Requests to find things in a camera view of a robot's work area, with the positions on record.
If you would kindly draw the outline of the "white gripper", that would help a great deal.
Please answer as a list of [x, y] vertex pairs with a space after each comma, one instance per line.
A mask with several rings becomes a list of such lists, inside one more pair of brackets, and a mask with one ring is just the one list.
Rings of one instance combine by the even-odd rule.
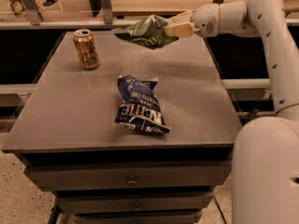
[[166, 36], [215, 37], [220, 33], [220, 6], [210, 4], [197, 8], [194, 12], [187, 10], [168, 19], [170, 24], [163, 27]]

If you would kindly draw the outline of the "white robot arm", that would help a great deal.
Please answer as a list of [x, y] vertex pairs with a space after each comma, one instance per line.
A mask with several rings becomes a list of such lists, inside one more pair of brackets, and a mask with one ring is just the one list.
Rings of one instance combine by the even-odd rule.
[[168, 36], [258, 37], [269, 114], [248, 121], [232, 150], [232, 224], [299, 224], [299, 50], [283, 0], [209, 4], [171, 18]]

